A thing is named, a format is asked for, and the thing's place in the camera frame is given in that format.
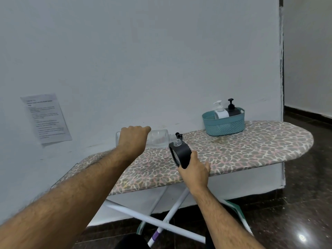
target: ironing board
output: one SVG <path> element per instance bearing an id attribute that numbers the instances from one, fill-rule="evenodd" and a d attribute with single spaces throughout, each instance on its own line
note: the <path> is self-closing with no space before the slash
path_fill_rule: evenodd
<path id="1" fill-rule="evenodd" d="M 207 135 L 205 130 L 198 130 L 183 134 L 183 140 L 191 150 L 198 152 L 198 158 L 201 161 L 209 160 L 211 164 L 210 177 L 293 160 L 305 154 L 313 145 L 313 136 L 310 132 L 288 122 L 280 121 L 246 121 L 245 129 L 242 132 L 217 137 Z M 83 159 L 57 184 L 95 163 L 109 152 L 97 153 Z M 109 196 L 181 182 L 183 180 L 177 172 L 177 166 L 169 149 L 149 148 L 124 171 Z M 164 187 L 156 199 L 150 209 L 150 214 L 166 189 L 167 187 Z M 205 237 L 168 223 L 188 194 L 189 190 L 186 188 L 163 221 L 107 199 L 104 205 L 142 220 L 143 225 L 144 222 L 148 222 L 158 226 L 157 231 L 149 241 L 150 247 L 164 229 L 205 243 Z M 245 219 L 241 220 L 245 228 L 251 233 Z"/>

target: plastic basket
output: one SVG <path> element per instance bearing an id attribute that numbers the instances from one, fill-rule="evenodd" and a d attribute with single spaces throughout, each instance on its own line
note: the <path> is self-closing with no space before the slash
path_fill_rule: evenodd
<path id="1" fill-rule="evenodd" d="M 237 107 L 241 114 L 227 118 L 215 119 L 214 111 L 203 113 L 206 133 L 211 136 L 220 136 L 227 134 L 235 134 L 244 130 L 244 109 Z"/>

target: black pants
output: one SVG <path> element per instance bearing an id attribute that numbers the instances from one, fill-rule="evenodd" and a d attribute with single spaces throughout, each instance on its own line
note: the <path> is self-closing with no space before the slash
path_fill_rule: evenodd
<path id="1" fill-rule="evenodd" d="M 143 238 L 143 236 L 138 235 L 138 234 L 127 235 L 115 247 L 115 249 L 131 249 L 131 248 L 150 249 L 150 247 L 147 245 L 147 242 Z M 206 249 L 215 249 L 212 239 L 211 239 L 211 235 L 208 231 L 205 234 L 205 248 Z"/>

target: person's right arm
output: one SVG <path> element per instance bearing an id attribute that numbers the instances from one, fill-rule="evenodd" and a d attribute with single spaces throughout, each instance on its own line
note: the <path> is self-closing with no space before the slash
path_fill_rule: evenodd
<path id="1" fill-rule="evenodd" d="M 210 173 L 193 151 L 189 166 L 179 173 L 197 202 L 216 249 L 264 249 L 264 247 L 222 207 L 207 186 Z"/>

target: white pump bottle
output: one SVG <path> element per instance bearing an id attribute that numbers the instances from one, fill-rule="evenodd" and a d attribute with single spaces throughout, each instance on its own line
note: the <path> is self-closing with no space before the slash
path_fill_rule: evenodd
<path id="1" fill-rule="evenodd" d="M 222 106 L 222 101 L 221 100 L 218 100 L 217 102 L 214 102 L 214 104 L 218 104 L 217 110 L 214 111 L 215 119 L 222 119 L 222 118 L 229 117 L 228 112 Z"/>

